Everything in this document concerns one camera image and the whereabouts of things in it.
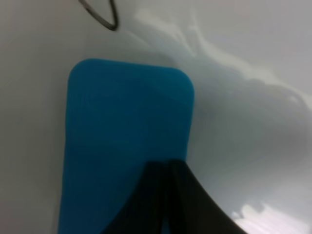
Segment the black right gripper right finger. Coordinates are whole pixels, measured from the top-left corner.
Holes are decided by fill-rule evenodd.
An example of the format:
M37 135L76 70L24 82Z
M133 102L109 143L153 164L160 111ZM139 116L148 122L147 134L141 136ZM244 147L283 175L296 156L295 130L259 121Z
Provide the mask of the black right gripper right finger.
M186 162L168 164L168 218L172 234L244 234L200 185Z

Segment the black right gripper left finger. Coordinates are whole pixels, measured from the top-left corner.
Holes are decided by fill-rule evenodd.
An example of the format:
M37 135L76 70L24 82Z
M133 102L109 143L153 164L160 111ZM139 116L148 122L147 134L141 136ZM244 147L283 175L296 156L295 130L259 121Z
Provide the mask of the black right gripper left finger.
M102 234L169 234L166 161L149 161L124 206Z

